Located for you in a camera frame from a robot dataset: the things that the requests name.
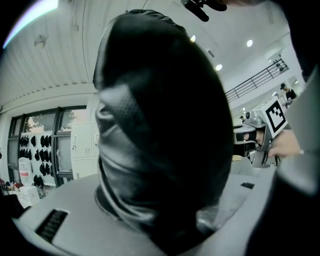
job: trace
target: hand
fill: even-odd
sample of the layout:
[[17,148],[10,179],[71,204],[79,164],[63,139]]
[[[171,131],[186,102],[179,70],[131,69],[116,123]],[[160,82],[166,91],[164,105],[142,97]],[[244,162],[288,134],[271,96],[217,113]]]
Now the hand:
[[[265,136],[265,133],[262,130],[257,130],[256,136],[255,136],[256,142],[258,142],[260,145],[262,145],[262,142],[264,142],[264,136]],[[243,135],[243,139],[245,141],[249,140],[249,133],[245,133]]]
[[292,130],[283,130],[275,138],[268,157],[288,157],[301,154],[301,149]]

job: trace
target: black cable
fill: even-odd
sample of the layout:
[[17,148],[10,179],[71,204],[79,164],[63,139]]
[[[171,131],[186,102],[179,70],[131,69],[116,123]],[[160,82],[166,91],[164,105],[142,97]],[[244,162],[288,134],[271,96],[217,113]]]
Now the black cable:
[[143,7],[142,7],[142,9],[144,9],[145,8],[145,5],[146,5],[146,3],[148,2],[148,0],[146,0],[145,1],[145,3],[144,3],[144,5],[143,5]]

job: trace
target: person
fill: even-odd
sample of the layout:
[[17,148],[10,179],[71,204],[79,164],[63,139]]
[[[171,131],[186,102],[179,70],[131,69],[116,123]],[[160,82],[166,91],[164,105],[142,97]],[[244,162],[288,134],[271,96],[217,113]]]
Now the person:
[[242,123],[244,123],[245,122],[245,118],[244,118],[244,116],[242,115],[242,116],[240,116],[240,119],[242,120]]
[[295,91],[293,89],[289,89],[285,83],[282,83],[280,88],[285,91],[285,96],[288,101],[290,99],[294,100],[297,97]]

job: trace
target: ceiling light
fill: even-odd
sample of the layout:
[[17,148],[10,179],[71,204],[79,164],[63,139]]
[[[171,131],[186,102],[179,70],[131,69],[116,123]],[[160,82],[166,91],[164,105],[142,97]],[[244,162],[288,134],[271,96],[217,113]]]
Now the ceiling light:
[[246,46],[251,47],[253,43],[254,43],[254,41],[249,40],[248,42],[246,42]]
[[13,29],[10,31],[9,35],[4,41],[2,48],[4,49],[7,44],[12,40],[12,38],[18,34],[26,25],[58,7],[58,0],[41,0],[32,5],[18,20],[14,25]]
[[222,67],[223,67],[223,66],[222,66],[221,64],[219,64],[219,65],[217,65],[217,66],[215,67],[215,70],[216,70],[216,71],[219,71],[219,70],[222,69]]
[[191,41],[192,43],[194,43],[194,42],[196,41],[196,36],[193,35],[193,36],[190,38],[190,41]]

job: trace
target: black strap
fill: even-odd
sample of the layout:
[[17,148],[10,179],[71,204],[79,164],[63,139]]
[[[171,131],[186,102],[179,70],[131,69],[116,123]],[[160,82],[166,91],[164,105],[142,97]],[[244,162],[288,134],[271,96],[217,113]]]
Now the black strap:
[[249,132],[248,141],[255,141],[256,138],[257,138],[257,131],[256,130]]

